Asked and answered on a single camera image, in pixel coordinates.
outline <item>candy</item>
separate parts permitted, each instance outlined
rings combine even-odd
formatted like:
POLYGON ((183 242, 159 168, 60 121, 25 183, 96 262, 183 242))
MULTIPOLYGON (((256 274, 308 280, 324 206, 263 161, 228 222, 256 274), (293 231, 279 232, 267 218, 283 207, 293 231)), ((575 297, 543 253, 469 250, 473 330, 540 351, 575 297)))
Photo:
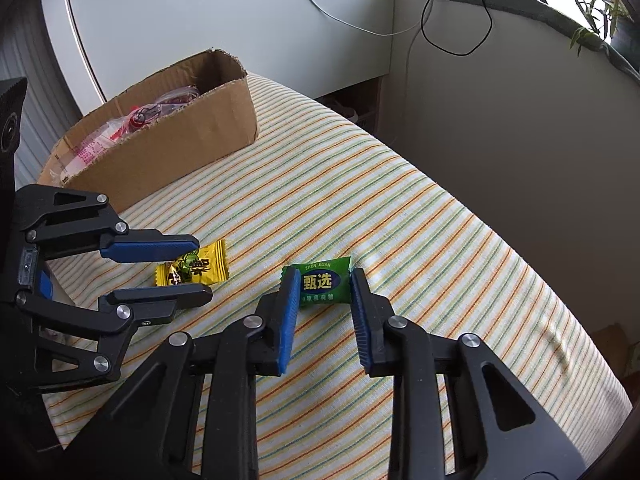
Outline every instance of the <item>candy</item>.
POLYGON ((212 285, 224 282, 228 277, 225 241, 222 239, 156 267, 156 285, 159 286, 179 283, 212 285))
MULTIPOLYGON (((292 264, 300 270, 300 305, 314 303, 351 303, 349 262, 351 257, 312 264, 292 264)), ((288 267, 283 267, 282 274, 288 267)))

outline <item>cardboard box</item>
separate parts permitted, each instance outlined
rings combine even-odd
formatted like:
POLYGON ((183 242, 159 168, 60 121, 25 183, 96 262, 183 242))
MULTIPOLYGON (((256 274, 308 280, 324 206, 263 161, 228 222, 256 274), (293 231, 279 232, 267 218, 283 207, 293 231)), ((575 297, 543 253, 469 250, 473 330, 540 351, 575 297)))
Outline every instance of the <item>cardboard box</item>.
POLYGON ((122 212, 255 141, 258 123, 244 68, 222 50, 207 50, 156 72, 82 118, 55 145, 38 183, 55 185, 52 171, 56 173, 59 161, 70 160, 73 148, 108 120, 188 85, 195 85, 200 97, 130 134, 63 187, 105 193, 122 212))
POLYGON ((619 323, 614 323, 591 334, 591 340, 604 357, 614 375, 621 379, 625 376, 628 359, 629 341, 619 323))

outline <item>bed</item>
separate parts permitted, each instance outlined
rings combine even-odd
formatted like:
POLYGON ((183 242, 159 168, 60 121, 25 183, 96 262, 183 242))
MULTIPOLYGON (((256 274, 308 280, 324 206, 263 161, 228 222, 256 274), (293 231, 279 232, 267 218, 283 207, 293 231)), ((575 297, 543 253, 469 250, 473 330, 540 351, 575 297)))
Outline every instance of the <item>bed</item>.
MULTIPOLYGON (((213 286, 208 305, 138 330, 121 380, 172 332, 219 332, 253 313, 262 294, 277 290, 284 264, 350 255, 397 314, 441 336, 484 338, 591 463, 631 405, 551 288, 473 213, 374 137, 268 79, 250 75, 249 85, 260 124, 255 144, 122 215, 132 228, 191 233, 203 244, 224 238, 230 279, 213 286)), ((51 267, 86 308, 114 288, 153 282, 152 264, 119 265, 94 253, 51 267)), ((64 446, 119 384, 44 397, 64 446)), ((386 478, 391 400, 391 379, 366 377, 358 362, 348 305, 303 307, 286 375, 257 379, 260 478, 386 478)), ((446 400, 443 408, 451 468, 446 400)))

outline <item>white cabinet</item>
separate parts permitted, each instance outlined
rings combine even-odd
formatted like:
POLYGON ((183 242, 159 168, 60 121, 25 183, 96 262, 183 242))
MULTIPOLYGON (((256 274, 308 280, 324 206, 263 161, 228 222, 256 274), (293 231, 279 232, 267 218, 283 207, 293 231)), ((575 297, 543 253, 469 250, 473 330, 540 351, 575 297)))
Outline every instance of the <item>white cabinet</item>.
MULTIPOLYGON (((317 1, 350 23, 391 31, 393 0, 317 1)), ((308 0, 42 0, 42 5, 56 57, 83 113, 100 104, 100 91, 110 99, 209 47, 311 97, 382 75, 389 67, 391 38, 334 22, 308 0)))

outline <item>white cable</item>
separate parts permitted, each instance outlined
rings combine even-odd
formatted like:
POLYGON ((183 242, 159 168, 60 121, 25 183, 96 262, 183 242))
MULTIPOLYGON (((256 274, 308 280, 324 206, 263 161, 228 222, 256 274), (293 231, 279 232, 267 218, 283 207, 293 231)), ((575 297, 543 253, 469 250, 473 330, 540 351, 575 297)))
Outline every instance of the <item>white cable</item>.
POLYGON ((418 22, 415 25, 412 25, 411 27, 406 28, 405 30, 400 30, 399 32, 390 32, 389 34, 380 34, 379 32, 373 32, 372 30, 367 30, 366 28, 358 27, 357 25, 351 25, 351 23, 347 23, 347 22, 341 20, 340 18, 336 18, 334 15, 329 14, 326 10, 324 10, 322 7, 320 7, 320 5, 318 5, 315 0, 309 0, 309 1, 313 4, 313 6, 316 9, 318 9, 325 16, 328 16, 332 20, 335 20, 336 22, 340 22, 343 25, 347 25, 348 27, 355 28, 356 30, 361 30, 362 32, 366 32, 367 34, 372 34, 374 36, 380 36, 382 38, 388 38, 389 36, 397 36, 398 34, 404 34, 405 32, 409 32, 413 28, 415 28, 418 25, 420 25, 420 20, 418 20, 418 22))

